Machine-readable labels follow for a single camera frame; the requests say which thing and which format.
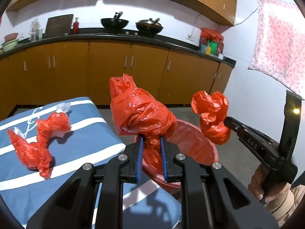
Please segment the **small red plastic bag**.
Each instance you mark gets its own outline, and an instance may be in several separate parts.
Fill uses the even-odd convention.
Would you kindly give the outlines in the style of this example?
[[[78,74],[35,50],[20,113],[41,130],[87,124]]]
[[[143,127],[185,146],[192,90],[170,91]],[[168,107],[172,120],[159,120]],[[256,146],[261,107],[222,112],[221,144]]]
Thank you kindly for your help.
[[[200,116],[200,128],[207,139],[216,145],[229,140],[231,129],[224,125],[229,101],[223,93],[216,91],[209,95],[204,90],[199,91],[193,95],[191,107]]]

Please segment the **large red plastic bag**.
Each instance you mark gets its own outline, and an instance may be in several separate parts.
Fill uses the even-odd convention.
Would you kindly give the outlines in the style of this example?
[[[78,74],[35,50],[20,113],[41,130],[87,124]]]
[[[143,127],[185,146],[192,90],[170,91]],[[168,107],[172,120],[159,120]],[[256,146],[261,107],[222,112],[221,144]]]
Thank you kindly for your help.
[[[160,137],[170,137],[177,118],[149,92],[136,86],[133,77],[123,74],[109,80],[111,111],[119,135],[144,136],[143,161],[148,170],[162,174]]]

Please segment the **lower wooden kitchen cabinets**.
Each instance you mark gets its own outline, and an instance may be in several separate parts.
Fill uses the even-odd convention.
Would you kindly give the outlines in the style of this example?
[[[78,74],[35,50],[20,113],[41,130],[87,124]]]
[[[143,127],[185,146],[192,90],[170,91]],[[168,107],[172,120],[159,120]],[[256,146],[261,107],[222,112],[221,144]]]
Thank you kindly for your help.
[[[109,105],[109,80],[123,74],[164,104],[190,104],[200,90],[223,92],[232,70],[219,60],[148,44],[113,40],[42,44],[1,59],[1,118],[17,105],[76,97]]]

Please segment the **red bag with clear plastic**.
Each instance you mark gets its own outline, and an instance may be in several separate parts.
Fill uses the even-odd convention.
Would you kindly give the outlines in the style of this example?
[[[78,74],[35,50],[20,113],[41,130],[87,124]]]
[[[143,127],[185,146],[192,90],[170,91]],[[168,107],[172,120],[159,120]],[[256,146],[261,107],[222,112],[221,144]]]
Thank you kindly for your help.
[[[36,142],[28,143],[17,127],[7,130],[19,161],[28,169],[39,171],[39,175],[44,179],[49,179],[52,172],[53,157],[48,150],[49,140],[53,137],[63,138],[71,131],[69,110],[70,103],[60,103],[47,119],[37,119]]]

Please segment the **blue white striped tablecloth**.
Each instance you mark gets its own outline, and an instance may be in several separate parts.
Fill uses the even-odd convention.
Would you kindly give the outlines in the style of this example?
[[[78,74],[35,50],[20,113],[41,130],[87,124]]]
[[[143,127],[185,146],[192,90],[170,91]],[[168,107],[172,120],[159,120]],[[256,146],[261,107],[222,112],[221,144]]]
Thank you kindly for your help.
[[[120,154],[125,144],[87,97],[68,100],[71,133],[52,138],[49,151],[54,158],[49,179],[27,169],[17,158],[8,129],[19,129],[28,142],[37,135],[37,120],[47,119],[57,103],[28,110],[1,121],[1,196],[26,226],[30,217],[83,164],[107,163]],[[137,184],[125,184],[124,228],[174,228],[181,218],[180,203],[146,174]]]

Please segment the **pink floral cloth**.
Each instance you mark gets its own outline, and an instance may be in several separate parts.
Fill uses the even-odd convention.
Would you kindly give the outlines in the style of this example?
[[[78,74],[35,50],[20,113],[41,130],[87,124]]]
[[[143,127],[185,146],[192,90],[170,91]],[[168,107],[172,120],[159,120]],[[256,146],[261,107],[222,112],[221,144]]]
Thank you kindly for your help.
[[[258,33],[249,69],[264,73],[304,99],[304,17],[297,5],[257,0]]]

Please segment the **white mug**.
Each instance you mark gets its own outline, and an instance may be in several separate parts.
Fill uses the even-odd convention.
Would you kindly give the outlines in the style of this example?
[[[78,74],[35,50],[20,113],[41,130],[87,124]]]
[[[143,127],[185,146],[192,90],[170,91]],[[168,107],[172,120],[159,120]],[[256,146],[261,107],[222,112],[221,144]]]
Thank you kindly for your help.
[[[218,59],[220,60],[224,60],[225,59],[225,56],[221,53],[218,54]]]

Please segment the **colourful boxes on counter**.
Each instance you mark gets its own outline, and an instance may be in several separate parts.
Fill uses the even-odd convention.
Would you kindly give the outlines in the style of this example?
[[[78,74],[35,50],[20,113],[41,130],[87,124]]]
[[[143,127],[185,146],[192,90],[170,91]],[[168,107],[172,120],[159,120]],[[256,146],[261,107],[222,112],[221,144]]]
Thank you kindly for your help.
[[[200,52],[206,55],[218,56],[222,54],[223,48],[224,43],[222,39],[218,42],[204,37],[200,39]]]

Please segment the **red bag on countertop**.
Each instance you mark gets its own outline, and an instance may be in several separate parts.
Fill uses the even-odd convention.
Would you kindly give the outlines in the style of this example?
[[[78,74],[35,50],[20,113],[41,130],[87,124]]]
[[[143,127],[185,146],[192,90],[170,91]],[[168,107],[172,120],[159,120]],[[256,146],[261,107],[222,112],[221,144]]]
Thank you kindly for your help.
[[[209,28],[201,28],[201,36],[214,42],[224,40],[224,37],[220,32],[218,32],[217,30],[211,30]]]

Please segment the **clear bag with jars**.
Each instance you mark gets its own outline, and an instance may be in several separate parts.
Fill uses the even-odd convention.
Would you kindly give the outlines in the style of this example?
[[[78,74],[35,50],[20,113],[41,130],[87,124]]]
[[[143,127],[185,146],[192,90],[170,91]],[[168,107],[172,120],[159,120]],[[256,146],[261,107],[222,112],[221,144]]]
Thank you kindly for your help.
[[[34,42],[38,39],[42,39],[43,29],[40,28],[40,23],[39,23],[38,19],[35,19],[31,22],[29,35],[30,35],[31,42]]]

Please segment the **stacked bowls on counter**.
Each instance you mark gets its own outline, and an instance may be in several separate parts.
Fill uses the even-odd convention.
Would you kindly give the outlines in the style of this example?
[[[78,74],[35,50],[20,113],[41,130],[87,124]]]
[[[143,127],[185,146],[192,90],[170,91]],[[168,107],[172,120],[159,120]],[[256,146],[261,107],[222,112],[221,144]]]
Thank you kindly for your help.
[[[10,51],[15,46],[18,45],[18,39],[17,39],[18,35],[19,35],[18,33],[12,33],[12,34],[8,34],[4,37],[5,42],[2,44],[3,52]]]

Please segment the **red bottle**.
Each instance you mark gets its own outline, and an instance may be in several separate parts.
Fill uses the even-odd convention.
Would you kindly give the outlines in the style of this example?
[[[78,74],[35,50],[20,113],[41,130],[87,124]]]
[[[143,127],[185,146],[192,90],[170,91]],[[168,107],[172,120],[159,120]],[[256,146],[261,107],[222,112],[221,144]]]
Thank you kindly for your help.
[[[79,22],[78,22],[79,18],[76,17],[75,18],[75,21],[73,23],[73,26],[72,26],[72,33],[73,34],[78,34],[79,33]]]

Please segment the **black countertop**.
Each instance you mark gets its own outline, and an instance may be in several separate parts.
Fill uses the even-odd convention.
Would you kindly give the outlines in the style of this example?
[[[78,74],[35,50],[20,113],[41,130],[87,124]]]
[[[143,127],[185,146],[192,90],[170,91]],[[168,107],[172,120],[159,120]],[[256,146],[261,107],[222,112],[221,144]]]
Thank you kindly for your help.
[[[105,29],[101,27],[81,28],[79,34],[57,35],[49,38],[43,37],[34,42],[31,42],[29,38],[22,39],[21,41],[18,42],[18,45],[14,47],[12,50],[2,53],[1,59],[34,46],[40,46],[43,44],[53,44],[56,42],[73,41],[73,40],[115,40],[115,41],[128,41],[128,42],[136,42],[141,44],[149,44],[152,46],[175,49],[178,51],[184,51],[187,53],[195,54],[200,57],[207,58],[209,60],[214,60],[220,63],[224,63],[232,68],[236,66],[236,60],[233,60],[229,57],[225,57],[223,60],[221,60],[217,57],[201,53],[199,51],[200,48],[198,46],[171,37],[167,37],[159,34],[155,35],[154,37],[144,37],[138,31],[134,31],[134,30],[123,30],[121,34],[112,34],[106,32]]]

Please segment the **dark cutting board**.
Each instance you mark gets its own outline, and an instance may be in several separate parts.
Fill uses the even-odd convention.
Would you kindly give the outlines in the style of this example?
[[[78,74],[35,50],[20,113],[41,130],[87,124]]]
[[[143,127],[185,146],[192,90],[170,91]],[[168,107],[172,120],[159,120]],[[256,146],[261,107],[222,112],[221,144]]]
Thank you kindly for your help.
[[[73,14],[48,18],[44,37],[50,38],[70,34],[72,21]]]

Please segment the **black wok left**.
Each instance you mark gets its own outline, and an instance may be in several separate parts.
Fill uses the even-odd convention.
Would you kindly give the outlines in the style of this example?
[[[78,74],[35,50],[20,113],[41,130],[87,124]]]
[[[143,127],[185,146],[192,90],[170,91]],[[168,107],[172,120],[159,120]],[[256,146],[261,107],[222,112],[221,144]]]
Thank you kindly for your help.
[[[100,19],[102,26],[109,31],[121,31],[123,28],[125,28],[129,21],[121,19],[121,16],[123,15],[123,12],[115,12],[115,15],[113,18],[102,18]]]

